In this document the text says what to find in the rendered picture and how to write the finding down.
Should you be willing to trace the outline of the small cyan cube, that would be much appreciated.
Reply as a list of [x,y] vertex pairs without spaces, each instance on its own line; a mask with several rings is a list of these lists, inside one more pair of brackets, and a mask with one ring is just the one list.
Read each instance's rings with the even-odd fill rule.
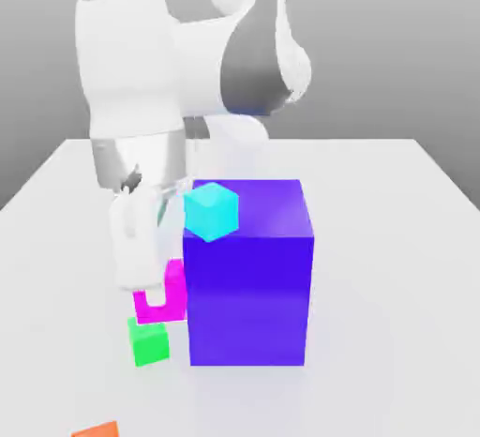
[[184,195],[185,228],[213,242],[239,228],[239,196],[215,182]]

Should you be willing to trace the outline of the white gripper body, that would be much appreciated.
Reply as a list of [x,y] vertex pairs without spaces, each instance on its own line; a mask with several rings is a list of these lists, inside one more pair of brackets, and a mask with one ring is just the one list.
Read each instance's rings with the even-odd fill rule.
[[109,209],[117,286],[127,291],[162,285],[168,249],[160,243],[159,213],[170,195],[159,187],[138,186],[114,197]]

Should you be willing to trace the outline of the small green cube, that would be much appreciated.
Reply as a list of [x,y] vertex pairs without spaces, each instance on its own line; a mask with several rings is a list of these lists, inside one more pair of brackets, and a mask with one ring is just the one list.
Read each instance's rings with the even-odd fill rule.
[[170,357],[169,335],[164,323],[138,324],[135,317],[130,317],[127,328],[136,367]]

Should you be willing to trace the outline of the small orange cube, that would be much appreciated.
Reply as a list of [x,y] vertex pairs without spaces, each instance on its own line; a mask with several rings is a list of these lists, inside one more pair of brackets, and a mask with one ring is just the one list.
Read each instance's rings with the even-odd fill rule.
[[109,421],[74,431],[70,437],[119,437],[119,429],[116,421]]

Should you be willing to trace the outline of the small magenta cube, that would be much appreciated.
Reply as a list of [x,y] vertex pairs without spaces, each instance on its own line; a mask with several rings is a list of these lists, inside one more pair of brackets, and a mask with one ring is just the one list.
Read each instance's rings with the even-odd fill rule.
[[150,305],[145,291],[133,293],[138,324],[180,322],[186,319],[188,295],[183,261],[171,259],[164,278],[165,304],[162,306]]

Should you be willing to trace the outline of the large blue box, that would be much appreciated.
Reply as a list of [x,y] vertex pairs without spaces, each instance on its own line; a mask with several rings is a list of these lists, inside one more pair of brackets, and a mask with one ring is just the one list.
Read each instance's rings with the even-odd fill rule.
[[314,232],[302,185],[224,180],[239,197],[239,228],[207,243],[183,234],[193,366],[305,362]]

